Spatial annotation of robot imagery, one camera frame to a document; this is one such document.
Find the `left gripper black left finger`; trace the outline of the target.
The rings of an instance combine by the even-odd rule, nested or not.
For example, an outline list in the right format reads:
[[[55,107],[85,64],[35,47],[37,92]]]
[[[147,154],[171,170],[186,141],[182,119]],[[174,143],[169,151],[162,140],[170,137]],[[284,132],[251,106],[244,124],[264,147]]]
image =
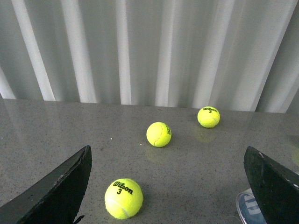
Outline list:
[[[77,224],[92,168],[85,146],[22,194],[1,206],[2,224]]]

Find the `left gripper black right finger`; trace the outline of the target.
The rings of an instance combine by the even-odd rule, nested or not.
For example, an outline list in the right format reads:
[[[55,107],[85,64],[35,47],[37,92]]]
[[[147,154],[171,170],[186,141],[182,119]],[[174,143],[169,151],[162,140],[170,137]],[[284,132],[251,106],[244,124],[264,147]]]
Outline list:
[[[247,147],[244,169],[268,224],[299,222],[299,175],[254,147]]]

